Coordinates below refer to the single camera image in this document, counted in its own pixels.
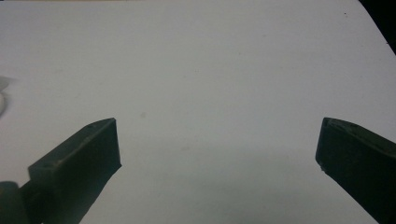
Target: white surface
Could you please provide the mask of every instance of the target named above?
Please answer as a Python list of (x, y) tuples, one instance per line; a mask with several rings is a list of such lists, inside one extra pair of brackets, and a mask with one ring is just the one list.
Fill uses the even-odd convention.
[(355, 0), (0, 3), (0, 177), (118, 121), (82, 223), (375, 223), (315, 162), (323, 117), (396, 140), (396, 62)]

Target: dark green object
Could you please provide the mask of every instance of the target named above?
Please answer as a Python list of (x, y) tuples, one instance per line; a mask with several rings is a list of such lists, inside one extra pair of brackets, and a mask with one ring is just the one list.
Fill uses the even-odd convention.
[(396, 223), (396, 145), (340, 119), (322, 122), (316, 160), (378, 223)]
[(0, 183), (0, 223), (79, 223), (120, 167), (116, 120), (89, 124), (31, 165), (20, 189)]

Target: white backdrop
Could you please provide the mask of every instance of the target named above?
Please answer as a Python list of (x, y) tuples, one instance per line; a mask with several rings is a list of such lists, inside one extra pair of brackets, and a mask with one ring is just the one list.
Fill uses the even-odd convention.
[(0, 178), (116, 118), (82, 223), (375, 223), (315, 162), (321, 120), (396, 140), (396, 61), (357, 0), (0, 3)]

